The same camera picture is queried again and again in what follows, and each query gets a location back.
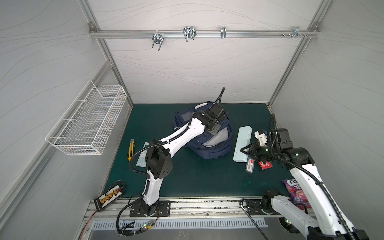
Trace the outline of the mint green pencil case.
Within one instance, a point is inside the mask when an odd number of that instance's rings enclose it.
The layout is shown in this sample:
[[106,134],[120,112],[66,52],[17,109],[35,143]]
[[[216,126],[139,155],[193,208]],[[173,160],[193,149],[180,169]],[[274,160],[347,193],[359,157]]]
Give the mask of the mint green pencil case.
[[246,163],[247,157],[243,155],[240,151],[241,148],[247,146],[251,141],[252,128],[250,126],[240,127],[238,132],[238,137],[235,146],[235,152],[233,160],[236,163]]

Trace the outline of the navy blue student backpack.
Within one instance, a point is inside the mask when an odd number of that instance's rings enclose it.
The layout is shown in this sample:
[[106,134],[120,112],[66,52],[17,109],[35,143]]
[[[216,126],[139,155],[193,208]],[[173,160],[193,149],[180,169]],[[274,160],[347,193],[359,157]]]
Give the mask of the navy blue student backpack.
[[[195,112],[205,111],[214,103],[211,101],[196,105],[189,109],[177,112],[172,122],[174,130],[178,130],[188,123],[191,115]],[[191,149],[198,156],[210,160],[217,159],[229,153],[232,149],[233,128],[230,120],[225,118],[220,122],[220,128],[213,134],[204,132],[189,141],[184,148]]]

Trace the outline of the white green calculator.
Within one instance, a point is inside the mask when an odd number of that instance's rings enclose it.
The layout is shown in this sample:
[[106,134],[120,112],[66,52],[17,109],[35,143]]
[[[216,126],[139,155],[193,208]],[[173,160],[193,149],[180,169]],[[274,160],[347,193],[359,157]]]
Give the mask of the white green calculator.
[[136,163],[137,167],[142,167],[142,168],[146,167],[146,165],[147,165],[147,162],[146,162],[147,151],[148,150],[145,150],[145,151],[140,153],[139,158],[138,158],[137,163]]

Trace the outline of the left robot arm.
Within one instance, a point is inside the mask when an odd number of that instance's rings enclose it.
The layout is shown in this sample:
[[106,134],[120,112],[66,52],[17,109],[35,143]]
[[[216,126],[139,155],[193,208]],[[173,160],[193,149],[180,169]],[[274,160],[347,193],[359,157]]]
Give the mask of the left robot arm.
[[160,140],[153,139],[146,152],[146,185],[139,205],[151,216],[160,201],[163,179],[173,169],[172,158],[183,147],[205,160],[217,159],[231,151],[233,129],[227,111],[218,102],[205,102],[176,113],[174,132]]

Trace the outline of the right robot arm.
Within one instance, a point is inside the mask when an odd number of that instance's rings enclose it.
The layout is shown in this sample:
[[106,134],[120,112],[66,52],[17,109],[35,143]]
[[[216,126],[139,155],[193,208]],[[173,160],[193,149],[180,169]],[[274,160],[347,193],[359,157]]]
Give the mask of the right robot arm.
[[298,231],[307,240],[367,240],[339,208],[320,177],[315,161],[304,148],[294,148],[287,129],[256,134],[256,141],[241,152],[258,162],[277,162],[290,170],[302,188],[312,210],[311,217],[278,190],[266,191],[259,209],[266,215],[281,215],[281,225],[289,232]]

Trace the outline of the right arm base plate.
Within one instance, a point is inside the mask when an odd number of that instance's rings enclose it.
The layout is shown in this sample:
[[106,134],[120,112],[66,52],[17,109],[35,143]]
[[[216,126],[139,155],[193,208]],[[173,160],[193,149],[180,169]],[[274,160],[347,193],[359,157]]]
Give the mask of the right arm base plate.
[[245,208],[251,216],[267,215],[261,208],[261,200],[245,199]]

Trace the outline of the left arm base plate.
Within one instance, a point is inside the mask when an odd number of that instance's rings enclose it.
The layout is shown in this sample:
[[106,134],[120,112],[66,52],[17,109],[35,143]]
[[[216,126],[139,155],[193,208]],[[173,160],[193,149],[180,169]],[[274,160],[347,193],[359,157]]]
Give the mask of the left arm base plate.
[[154,204],[148,205],[144,200],[141,200],[132,205],[130,217],[169,217],[170,211],[170,201],[156,201]]

